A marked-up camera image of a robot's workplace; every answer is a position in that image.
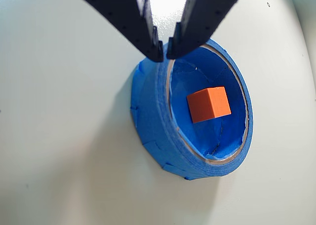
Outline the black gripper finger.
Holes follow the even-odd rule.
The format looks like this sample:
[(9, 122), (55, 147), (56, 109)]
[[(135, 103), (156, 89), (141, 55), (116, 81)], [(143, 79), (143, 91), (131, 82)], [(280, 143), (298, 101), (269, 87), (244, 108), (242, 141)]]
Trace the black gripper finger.
[(167, 58), (178, 59), (206, 43), (237, 0), (186, 0), (169, 39)]
[(153, 24), (150, 0), (85, 0), (102, 14), (141, 53), (163, 61), (162, 41)]

